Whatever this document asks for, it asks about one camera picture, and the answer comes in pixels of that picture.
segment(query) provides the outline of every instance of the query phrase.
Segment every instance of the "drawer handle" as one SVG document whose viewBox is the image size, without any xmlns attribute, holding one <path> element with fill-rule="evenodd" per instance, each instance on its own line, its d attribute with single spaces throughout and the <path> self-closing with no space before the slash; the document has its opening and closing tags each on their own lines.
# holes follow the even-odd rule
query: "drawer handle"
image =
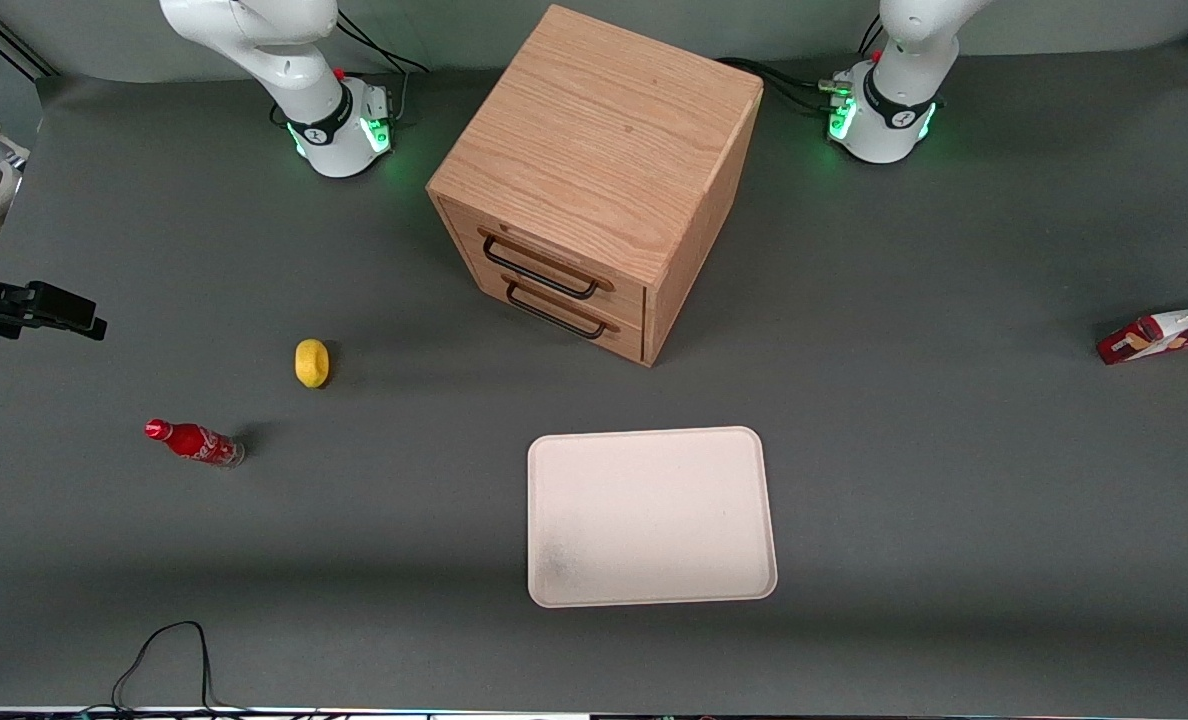
<svg viewBox="0 0 1188 720">
<path fill-rule="evenodd" d="M 545 320 L 545 322 L 554 323 L 565 329 L 565 331 L 575 334 L 575 336 L 584 337 L 584 340 L 598 340 L 607 329 L 607 323 L 599 323 L 598 328 L 593 329 L 593 331 L 582 331 L 582 329 L 577 328 L 575 324 L 568 323 L 565 320 L 556 318 L 556 316 L 545 312 L 539 307 L 527 305 L 526 302 L 517 299 L 517 297 L 513 296 L 513 291 L 517 289 L 518 283 L 510 283 L 510 288 L 506 288 L 506 301 L 510 301 L 511 305 L 517 307 L 517 309 L 520 309 L 529 315 L 536 316 L 536 318 L 542 318 Z"/>
<path fill-rule="evenodd" d="M 524 269 L 520 264 L 512 263 L 511 260 L 504 259 L 501 255 L 494 254 L 492 252 L 492 246 L 497 244 L 497 236 L 493 234 L 488 235 L 488 240 L 484 242 L 484 254 L 488 257 L 497 265 L 501 265 L 503 269 L 511 269 L 513 272 L 522 274 L 530 279 L 531 282 L 538 282 L 543 286 L 549 288 L 554 292 L 562 292 L 567 297 L 574 297 L 576 301 L 588 301 L 594 291 L 598 290 L 598 282 L 590 282 L 590 285 L 584 290 L 576 290 L 576 288 L 568 288 L 563 283 L 552 282 L 552 279 L 546 278 L 544 274 L 535 273 L 532 270 Z"/>
</svg>

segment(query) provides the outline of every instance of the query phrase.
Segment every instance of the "lemon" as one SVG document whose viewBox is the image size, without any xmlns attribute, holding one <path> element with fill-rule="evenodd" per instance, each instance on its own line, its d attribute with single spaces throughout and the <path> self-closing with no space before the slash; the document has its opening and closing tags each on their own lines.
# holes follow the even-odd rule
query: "lemon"
<svg viewBox="0 0 1188 720">
<path fill-rule="evenodd" d="M 328 383 L 328 348 L 314 337 L 296 346 L 296 379 L 305 387 Z"/>
</svg>

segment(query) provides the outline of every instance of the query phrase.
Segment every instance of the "wooden drawer cabinet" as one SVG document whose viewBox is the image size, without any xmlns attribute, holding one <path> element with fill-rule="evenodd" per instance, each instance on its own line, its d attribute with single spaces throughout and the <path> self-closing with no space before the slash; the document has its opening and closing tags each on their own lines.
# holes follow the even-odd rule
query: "wooden drawer cabinet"
<svg viewBox="0 0 1188 720">
<path fill-rule="evenodd" d="M 762 93 L 554 5 L 426 190 L 486 295 L 652 365 L 727 219 Z"/>
</svg>

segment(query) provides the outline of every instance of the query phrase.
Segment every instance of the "plastic tray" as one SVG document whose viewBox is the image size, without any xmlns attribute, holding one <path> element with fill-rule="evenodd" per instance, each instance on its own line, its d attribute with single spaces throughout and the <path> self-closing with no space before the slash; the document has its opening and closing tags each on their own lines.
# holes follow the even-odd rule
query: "plastic tray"
<svg viewBox="0 0 1188 720">
<path fill-rule="evenodd" d="M 527 590 L 539 606 L 758 600 L 773 588 L 754 430 L 545 436 L 527 451 Z"/>
</svg>

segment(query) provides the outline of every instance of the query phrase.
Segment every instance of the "red bottle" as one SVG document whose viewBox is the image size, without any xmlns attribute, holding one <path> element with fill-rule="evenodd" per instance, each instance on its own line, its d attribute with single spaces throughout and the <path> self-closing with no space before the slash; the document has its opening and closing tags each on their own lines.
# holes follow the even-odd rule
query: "red bottle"
<svg viewBox="0 0 1188 720">
<path fill-rule="evenodd" d="M 173 425 L 164 419 L 151 419 L 145 424 L 145 436 L 163 442 L 187 460 L 216 465 L 219 468 L 233 468 L 246 455 L 244 443 L 194 423 Z"/>
</svg>

